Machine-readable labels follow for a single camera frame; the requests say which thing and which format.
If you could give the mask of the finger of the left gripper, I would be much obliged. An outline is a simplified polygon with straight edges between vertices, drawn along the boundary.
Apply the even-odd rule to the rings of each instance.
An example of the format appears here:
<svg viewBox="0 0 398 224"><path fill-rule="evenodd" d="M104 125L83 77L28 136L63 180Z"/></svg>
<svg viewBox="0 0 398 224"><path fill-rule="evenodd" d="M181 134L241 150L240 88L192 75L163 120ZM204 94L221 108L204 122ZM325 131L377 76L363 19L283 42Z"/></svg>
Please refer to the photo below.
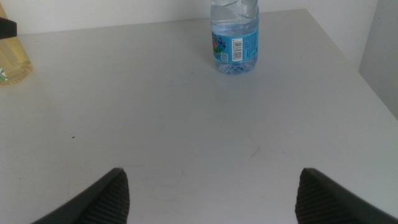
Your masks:
<svg viewBox="0 0 398 224"><path fill-rule="evenodd" d="M0 39L17 37L17 23L6 18L0 18Z"/></svg>

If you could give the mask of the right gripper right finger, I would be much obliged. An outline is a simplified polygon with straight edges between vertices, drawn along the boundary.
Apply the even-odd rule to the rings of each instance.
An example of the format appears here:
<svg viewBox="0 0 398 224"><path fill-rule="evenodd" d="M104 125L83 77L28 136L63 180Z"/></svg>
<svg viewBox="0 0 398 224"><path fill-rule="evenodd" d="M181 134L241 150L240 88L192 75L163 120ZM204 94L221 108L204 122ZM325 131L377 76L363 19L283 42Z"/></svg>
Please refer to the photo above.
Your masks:
<svg viewBox="0 0 398 224"><path fill-rule="evenodd" d="M299 223L397 224L397 218L353 194L319 170L300 174L295 215Z"/></svg>

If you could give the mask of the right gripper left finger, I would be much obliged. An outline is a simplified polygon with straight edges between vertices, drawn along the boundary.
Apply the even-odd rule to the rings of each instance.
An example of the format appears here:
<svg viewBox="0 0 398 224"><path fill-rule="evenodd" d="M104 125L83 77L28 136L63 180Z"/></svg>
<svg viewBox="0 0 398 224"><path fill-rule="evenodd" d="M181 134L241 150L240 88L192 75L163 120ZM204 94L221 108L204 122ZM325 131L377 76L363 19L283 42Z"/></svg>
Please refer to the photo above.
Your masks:
<svg viewBox="0 0 398 224"><path fill-rule="evenodd" d="M129 207L127 174L122 168L113 168L76 197L35 222L126 224Z"/></svg>

